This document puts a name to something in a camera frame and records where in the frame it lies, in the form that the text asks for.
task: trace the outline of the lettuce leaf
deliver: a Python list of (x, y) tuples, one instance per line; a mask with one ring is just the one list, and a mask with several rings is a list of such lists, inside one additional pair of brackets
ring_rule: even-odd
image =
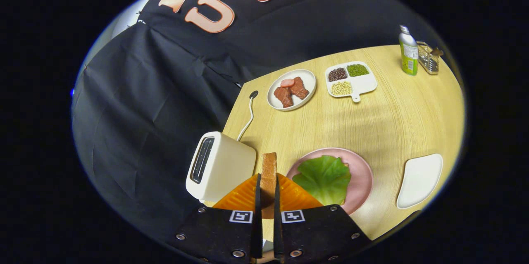
[(298, 171), (292, 180), (321, 204), (343, 204), (351, 173), (339, 157), (323, 155), (306, 160), (299, 165)]

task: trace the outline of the white cable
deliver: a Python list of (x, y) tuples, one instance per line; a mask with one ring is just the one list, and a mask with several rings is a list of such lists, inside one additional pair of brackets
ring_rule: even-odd
[(246, 124), (246, 126), (244, 126), (244, 128), (242, 128), (241, 133), (240, 133), (240, 134), (238, 135), (238, 137), (237, 137), (237, 141), (240, 141), (240, 140), (241, 140), (242, 134), (244, 133), (244, 131), (246, 131), (246, 129), (248, 128), (248, 126), (250, 125), (250, 123), (251, 123), (252, 120), (253, 120), (252, 101), (253, 101), (253, 98), (250, 98), (250, 114), (251, 114), (250, 121), (248, 121), (248, 123)]

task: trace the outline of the toaster slot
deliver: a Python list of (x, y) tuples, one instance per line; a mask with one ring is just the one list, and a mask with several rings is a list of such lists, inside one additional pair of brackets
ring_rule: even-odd
[(202, 144), (200, 145), (198, 155), (193, 164), (193, 170), (191, 170), (191, 180), (195, 183), (200, 183), (202, 181), (202, 175), (204, 175), (204, 169), (206, 168), (207, 160), (210, 157), (214, 140), (214, 137), (204, 138), (204, 141), (202, 141)]

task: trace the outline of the white plate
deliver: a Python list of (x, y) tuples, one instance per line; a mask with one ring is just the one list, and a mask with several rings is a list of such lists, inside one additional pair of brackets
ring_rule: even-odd
[[(369, 74), (355, 76), (355, 77), (349, 76), (349, 72), (347, 71), (347, 66), (349, 66), (350, 64), (363, 65), (367, 69)], [(338, 69), (338, 68), (343, 68), (346, 71), (347, 78), (329, 82), (329, 72), (331, 72), (332, 70)], [(341, 96), (333, 95), (331, 91), (332, 85), (338, 82), (343, 82), (343, 81), (349, 81), (353, 89), (353, 92), (348, 95), (341, 95)], [(371, 68), (369, 68), (369, 66), (366, 63), (361, 62), (361, 61), (346, 62), (346, 63), (334, 65), (332, 67), (328, 67), (327, 70), (325, 70), (325, 82), (327, 83), (327, 91), (329, 92), (329, 95), (335, 98), (351, 96), (354, 102), (360, 102), (361, 93), (368, 93), (369, 91), (373, 91), (374, 89), (376, 89), (376, 86), (377, 86), (376, 79), (374, 78), (374, 75), (373, 75), (373, 71), (371, 70)]]
[[(301, 80), (303, 80), (303, 85), (305, 89), (308, 91), (308, 95), (303, 100), (292, 95), (293, 105), (291, 107), (283, 108), (283, 104), (281, 103), (281, 101), (278, 98), (276, 98), (276, 96), (274, 96), (274, 91), (276, 90), (276, 88), (281, 86), (281, 81), (283, 81), (284, 79), (294, 79), (298, 76), (299, 78), (301, 78)], [(314, 76), (312, 72), (310, 72), (309, 70), (304, 70), (304, 69), (292, 70), (290, 72), (287, 72), (279, 76), (279, 78), (276, 79), (274, 83), (272, 83), (272, 85), (270, 86), (270, 89), (268, 89), (268, 96), (267, 96), (268, 104), (272, 108), (275, 108), (281, 111), (294, 110), (306, 104), (306, 102), (308, 102), (310, 98), (312, 98), (312, 95), (314, 94), (315, 90), (316, 90), (316, 77)]]
[(442, 170), (443, 157), (438, 153), (408, 160), (397, 197), (397, 208), (409, 208), (428, 198), (437, 186)]

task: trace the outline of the dish handle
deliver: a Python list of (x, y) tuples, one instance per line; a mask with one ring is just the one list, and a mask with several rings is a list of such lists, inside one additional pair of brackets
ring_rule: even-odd
[(355, 93), (355, 92), (353, 92), (353, 93), (351, 94), (351, 98), (353, 98), (353, 102), (355, 102), (355, 103), (360, 102), (360, 94), (359, 94), (359, 93)]

